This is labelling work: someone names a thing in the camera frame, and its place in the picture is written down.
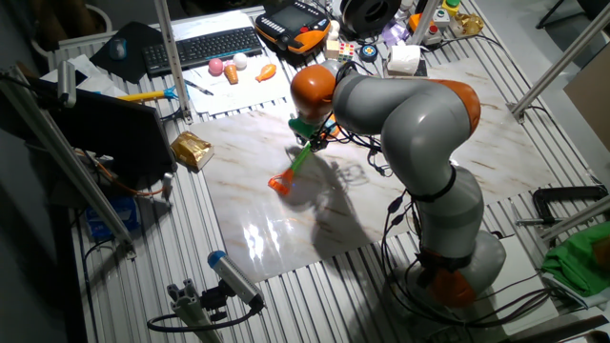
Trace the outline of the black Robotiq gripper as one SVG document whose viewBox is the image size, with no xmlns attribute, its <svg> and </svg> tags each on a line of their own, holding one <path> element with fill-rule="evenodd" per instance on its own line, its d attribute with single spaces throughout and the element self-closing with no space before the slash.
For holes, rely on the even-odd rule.
<svg viewBox="0 0 610 343">
<path fill-rule="evenodd" d="M 321 151 L 327 148 L 329 140 L 334 138 L 334 129 L 326 127 L 313 128 L 304 133 L 311 152 Z"/>
</svg>

